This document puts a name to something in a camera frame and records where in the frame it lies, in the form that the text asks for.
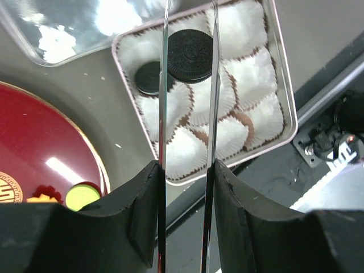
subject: black bottle cap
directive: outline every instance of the black bottle cap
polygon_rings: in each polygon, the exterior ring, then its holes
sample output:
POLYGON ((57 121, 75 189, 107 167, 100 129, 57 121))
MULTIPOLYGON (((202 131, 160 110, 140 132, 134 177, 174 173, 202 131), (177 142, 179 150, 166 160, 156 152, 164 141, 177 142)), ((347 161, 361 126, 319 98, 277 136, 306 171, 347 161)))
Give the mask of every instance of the black bottle cap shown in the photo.
MULTIPOLYGON (((155 96, 159 94, 159 73, 160 62, 151 61, 143 64, 136 72, 134 80, 136 87, 145 95, 155 96)), ((170 90, 173 85, 173 78, 168 75, 167 88, 170 90)))
POLYGON ((168 73, 194 84, 211 76, 213 39, 199 30, 180 30, 168 39, 168 73))

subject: transparent plastic lid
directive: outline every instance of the transparent plastic lid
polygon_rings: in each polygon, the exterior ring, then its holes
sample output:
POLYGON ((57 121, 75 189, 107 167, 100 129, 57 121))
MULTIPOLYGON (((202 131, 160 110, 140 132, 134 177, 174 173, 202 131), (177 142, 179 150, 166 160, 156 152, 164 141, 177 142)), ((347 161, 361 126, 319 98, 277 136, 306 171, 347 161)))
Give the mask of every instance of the transparent plastic lid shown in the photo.
MULTIPOLYGON (((173 0, 171 13, 180 6, 173 0)), ((35 63, 52 67, 160 19, 165 0, 0 0, 0 21, 35 63)))

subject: gray tabletop surface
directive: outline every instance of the gray tabletop surface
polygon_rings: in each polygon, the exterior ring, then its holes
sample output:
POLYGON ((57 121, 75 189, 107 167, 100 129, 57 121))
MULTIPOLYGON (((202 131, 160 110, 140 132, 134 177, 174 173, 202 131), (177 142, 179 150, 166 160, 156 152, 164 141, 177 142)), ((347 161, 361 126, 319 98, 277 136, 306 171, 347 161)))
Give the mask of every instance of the gray tabletop surface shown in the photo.
MULTIPOLYGON (((184 0, 183 9, 196 2, 207 1, 184 0)), ((362 0, 276 0, 276 5, 294 90, 363 31, 362 0)), ((0 80, 41 96, 78 124, 104 161, 111 189, 152 160, 110 49, 45 68, 29 61, 2 27, 0 47, 0 80)), ((168 186, 167 203, 184 189, 168 186)))

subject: gold logo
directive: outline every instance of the gold logo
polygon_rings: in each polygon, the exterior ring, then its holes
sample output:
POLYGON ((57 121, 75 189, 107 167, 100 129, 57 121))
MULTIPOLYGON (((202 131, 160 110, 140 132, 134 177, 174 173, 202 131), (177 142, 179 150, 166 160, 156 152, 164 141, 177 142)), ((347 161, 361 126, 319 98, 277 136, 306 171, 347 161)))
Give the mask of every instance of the gold logo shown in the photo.
POLYGON ((18 182, 10 175, 0 172, 0 203, 20 203, 23 192, 18 182))

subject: screw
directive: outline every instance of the screw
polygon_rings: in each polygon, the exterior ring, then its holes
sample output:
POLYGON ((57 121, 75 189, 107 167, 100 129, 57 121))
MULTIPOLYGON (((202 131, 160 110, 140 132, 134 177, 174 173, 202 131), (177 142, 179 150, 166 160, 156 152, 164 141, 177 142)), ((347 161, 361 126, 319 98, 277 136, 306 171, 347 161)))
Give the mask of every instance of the screw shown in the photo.
POLYGON ((313 155, 313 146, 312 145, 306 146, 305 154, 306 155, 313 155))

